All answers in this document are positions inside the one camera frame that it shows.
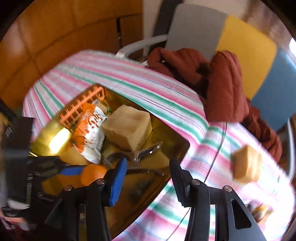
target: chair backrest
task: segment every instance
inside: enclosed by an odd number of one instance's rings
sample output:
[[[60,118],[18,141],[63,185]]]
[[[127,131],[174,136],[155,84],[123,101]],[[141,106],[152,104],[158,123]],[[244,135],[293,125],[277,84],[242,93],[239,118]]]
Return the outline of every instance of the chair backrest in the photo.
[[[296,99],[292,98],[295,65],[251,25],[215,9],[179,4],[165,48],[184,47],[199,50],[209,61],[216,51],[235,53],[242,67],[244,93],[273,129],[278,130],[296,112]]]

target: striped tablecloth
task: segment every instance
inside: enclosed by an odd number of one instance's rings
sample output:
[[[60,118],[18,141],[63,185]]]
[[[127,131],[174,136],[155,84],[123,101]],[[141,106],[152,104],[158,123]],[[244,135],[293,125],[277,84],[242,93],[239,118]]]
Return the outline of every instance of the striped tablecloth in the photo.
[[[134,61],[98,51],[81,51],[45,74],[28,92],[23,115],[34,117],[33,139],[63,106],[94,83],[132,100],[159,117],[190,142],[182,168],[208,186],[230,185],[244,203],[263,202],[274,213],[260,228],[267,240],[280,240],[294,209],[294,189],[282,169],[261,144],[240,124],[229,123],[220,153],[210,168],[226,124],[208,123],[200,97],[180,82],[146,69]],[[257,183],[232,180],[230,156],[249,144],[262,153],[262,174]],[[178,202],[171,180],[152,204],[116,241],[184,240],[188,208]],[[215,238],[215,207],[211,207],[210,240]]]

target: metallic tray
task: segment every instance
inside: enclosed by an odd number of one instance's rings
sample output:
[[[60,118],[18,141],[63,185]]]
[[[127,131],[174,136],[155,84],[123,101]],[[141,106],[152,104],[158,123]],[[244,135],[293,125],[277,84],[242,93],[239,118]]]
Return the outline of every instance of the metallic tray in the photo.
[[[123,104],[132,106],[138,110],[147,111],[125,97],[105,87],[103,87],[103,89],[105,94],[103,102],[113,111]],[[85,90],[80,95],[86,95],[87,91],[88,90]],[[65,138],[64,144],[59,150],[52,151],[49,148],[51,140],[64,128],[59,122],[60,114],[64,113],[65,109],[70,108],[72,104],[76,104],[75,100],[68,103],[43,129],[42,133],[32,144],[32,153],[38,156],[60,156],[64,162],[72,165],[89,164],[74,147],[70,147],[66,150],[70,136]],[[189,149],[189,142],[186,139],[153,114],[150,113],[150,117],[153,130],[142,149],[148,148],[159,141],[162,141],[163,144],[161,151],[141,160],[140,166],[161,170],[164,172],[164,176],[157,176],[150,172],[130,174],[125,177],[119,201],[116,203],[115,207],[106,208],[107,221],[112,238],[119,235],[135,221],[164,188],[170,179],[168,168],[169,160],[176,157],[181,162]],[[119,148],[117,146],[114,146],[105,139],[101,150],[102,159],[118,150]],[[66,185],[72,185],[75,188],[82,186],[79,176],[63,175],[56,175],[42,184],[45,192],[52,195],[57,195]],[[85,229],[81,228],[82,240],[85,239],[84,237]]]

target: orange ball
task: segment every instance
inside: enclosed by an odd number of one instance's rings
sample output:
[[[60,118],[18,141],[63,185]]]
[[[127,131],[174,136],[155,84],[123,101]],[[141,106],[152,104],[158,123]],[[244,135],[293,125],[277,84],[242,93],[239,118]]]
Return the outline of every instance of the orange ball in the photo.
[[[95,180],[103,178],[108,169],[98,164],[90,164],[83,168],[80,179],[83,186],[88,186]]]

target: beige sponge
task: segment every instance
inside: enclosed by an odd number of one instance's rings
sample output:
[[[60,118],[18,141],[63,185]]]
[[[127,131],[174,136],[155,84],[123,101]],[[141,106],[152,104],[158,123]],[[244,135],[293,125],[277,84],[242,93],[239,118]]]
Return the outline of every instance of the beige sponge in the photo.
[[[262,155],[246,145],[232,154],[235,166],[233,177],[241,183],[257,182],[261,174]]]
[[[122,105],[103,123],[109,141],[126,150],[139,150],[152,131],[150,114]]]

